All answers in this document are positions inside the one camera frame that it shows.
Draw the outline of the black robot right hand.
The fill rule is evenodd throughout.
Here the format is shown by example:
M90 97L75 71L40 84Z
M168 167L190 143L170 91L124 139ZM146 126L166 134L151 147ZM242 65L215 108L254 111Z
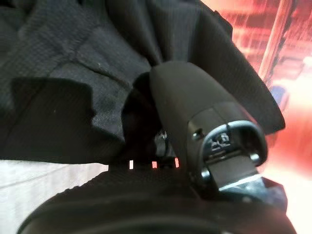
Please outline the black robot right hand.
M150 72L162 127L179 163L111 166L56 195L20 234L293 234L282 185L257 168L268 146L258 123L191 63Z

